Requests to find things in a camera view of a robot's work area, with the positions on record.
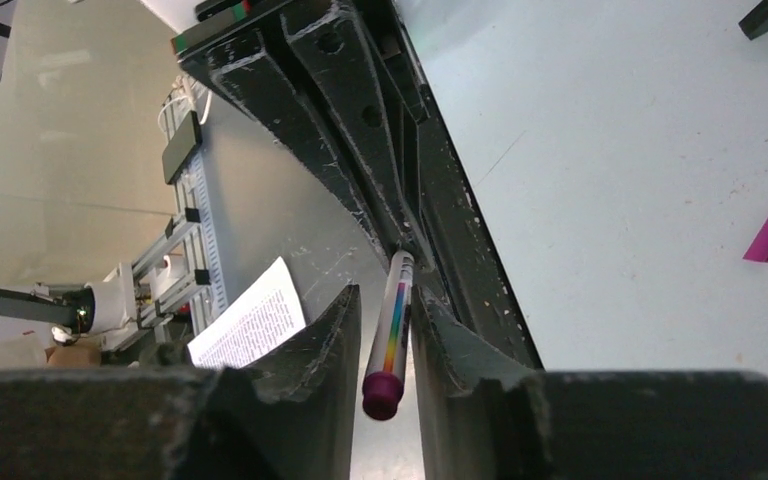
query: white table surface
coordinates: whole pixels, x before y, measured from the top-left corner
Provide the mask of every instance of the white table surface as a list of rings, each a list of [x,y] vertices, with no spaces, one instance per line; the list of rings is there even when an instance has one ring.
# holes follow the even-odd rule
[[[401,0],[548,369],[768,374],[757,0]]]

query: screw hole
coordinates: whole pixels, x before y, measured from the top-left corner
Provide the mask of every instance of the screw hole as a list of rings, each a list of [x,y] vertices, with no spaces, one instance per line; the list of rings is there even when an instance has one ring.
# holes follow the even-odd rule
[[[316,41],[316,46],[319,47],[322,53],[334,55],[343,49],[343,39],[334,32],[328,32],[319,37],[319,40]]]
[[[360,116],[363,119],[363,123],[372,128],[381,126],[381,112],[378,111],[378,108],[372,105],[367,105],[360,113]]]

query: paper sheet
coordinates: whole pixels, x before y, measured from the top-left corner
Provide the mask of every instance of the paper sheet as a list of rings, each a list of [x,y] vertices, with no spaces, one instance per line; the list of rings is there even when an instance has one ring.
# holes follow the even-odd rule
[[[299,295],[279,257],[187,347],[196,367],[242,368],[304,327]]]

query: floor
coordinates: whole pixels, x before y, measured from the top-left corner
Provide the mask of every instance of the floor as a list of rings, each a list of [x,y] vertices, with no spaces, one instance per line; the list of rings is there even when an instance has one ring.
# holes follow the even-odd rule
[[[0,286],[99,279],[159,235],[175,210],[156,126],[170,36],[136,1],[20,2],[0,85]]]
[[[548,369],[768,375],[757,0],[402,0]]]

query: marker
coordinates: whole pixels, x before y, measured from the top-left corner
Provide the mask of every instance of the marker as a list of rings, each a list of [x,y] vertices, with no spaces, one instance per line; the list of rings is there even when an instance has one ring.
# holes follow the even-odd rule
[[[390,262],[378,330],[363,379],[363,411],[375,420],[393,418],[405,393],[412,286],[413,257],[404,251],[396,252]]]

